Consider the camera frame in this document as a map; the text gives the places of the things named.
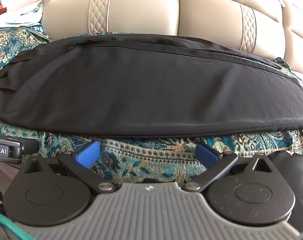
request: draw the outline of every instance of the paisley pattern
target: paisley pattern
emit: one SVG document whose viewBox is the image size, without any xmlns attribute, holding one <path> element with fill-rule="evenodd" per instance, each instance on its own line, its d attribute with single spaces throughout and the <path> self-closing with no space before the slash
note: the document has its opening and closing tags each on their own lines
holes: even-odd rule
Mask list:
<svg viewBox="0 0 303 240">
<path fill-rule="evenodd" d="M 48 36 L 28 28 L 0 29 L 0 69 L 20 51 L 46 42 L 50 42 Z M 283 65 L 281 70 L 275 68 L 276 70 L 296 78 L 303 87 L 302 80 L 284 65 L 286 62 L 282 59 L 274 62 Z M 76 151 L 91 140 L 98 140 L 101 144 L 101 157 L 92 169 L 114 183 L 177 181 L 183 184 L 206 170 L 195 159 L 197 141 L 203 141 L 219 152 L 233 151 L 243 157 L 251 157 L 257 152 L 267 155 L 277 150 L 303 155 L 303 130 L 193 139 L 112 139 L 53 134 L 0 122 L 0 131 L 3 135 L 37 139 L 43 157 L 52 157 L 65 150 Z"/>
</svg>

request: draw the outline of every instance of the teal strap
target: teal strap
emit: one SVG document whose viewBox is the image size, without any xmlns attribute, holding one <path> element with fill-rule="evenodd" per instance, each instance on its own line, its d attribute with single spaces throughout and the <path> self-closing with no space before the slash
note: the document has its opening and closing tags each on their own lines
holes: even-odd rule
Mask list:
<svg viewBox="0 0 303 240">
<path fill-rule="evenodd" d="M 19 240 L 35 240 L 2 214 L 0 214 L 0 225 L 8 228 Z"/>
</svg>

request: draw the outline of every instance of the silver bolt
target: silver bolt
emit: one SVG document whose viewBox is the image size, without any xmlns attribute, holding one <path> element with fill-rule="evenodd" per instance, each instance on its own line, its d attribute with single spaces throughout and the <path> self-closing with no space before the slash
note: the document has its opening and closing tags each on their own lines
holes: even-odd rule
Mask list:
<svg viewBox="0 0 303 240">
<path fill-rule="evenodd" d="M 188 190 L 199 190 L 200 185 L 197 182 L 187 182 L 185 188 Z"/>
<path fill-rule="evenodd" d="M 102 182 L 98 185 L 98 189 L 102 191 L 110 191 L 112 190 L 114 185 L 112 185 L 110 182 Z"/>
</svg>

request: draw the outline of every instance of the light blue cloth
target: light blue cloth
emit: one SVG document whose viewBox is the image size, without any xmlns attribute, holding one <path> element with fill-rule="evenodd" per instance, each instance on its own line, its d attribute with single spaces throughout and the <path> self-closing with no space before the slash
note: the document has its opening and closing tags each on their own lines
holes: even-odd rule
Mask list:
<svg viewBox="0 0 303 240">
<path fill-rule="evenodd" d="M 40 24 L 40 20 L 43 16 L 43 9 L 44 5 L 37 2 L 17 11 L 1 14 L 0 28 L 28 26 L 42 32 L 43 26 Z"/>
</svg>

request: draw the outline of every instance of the diamond quilted strip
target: diamond quilted strip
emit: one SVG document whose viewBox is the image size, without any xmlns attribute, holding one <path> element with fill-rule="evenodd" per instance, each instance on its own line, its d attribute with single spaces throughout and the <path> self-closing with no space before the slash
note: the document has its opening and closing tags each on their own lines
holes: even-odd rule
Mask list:
<svg viewBox="0 0 303 240">
<path fill-rule="evenodd" d="M 252 8 L 241 4 L 244 35 L 240 50 L 253 53 L 256 46 L 256 18 Z"/>
<path fill-rule="evenodd" d="M 106 32 L 109 0 L 91 0 L 89 9 L 89 32 Z"/>
</svg>

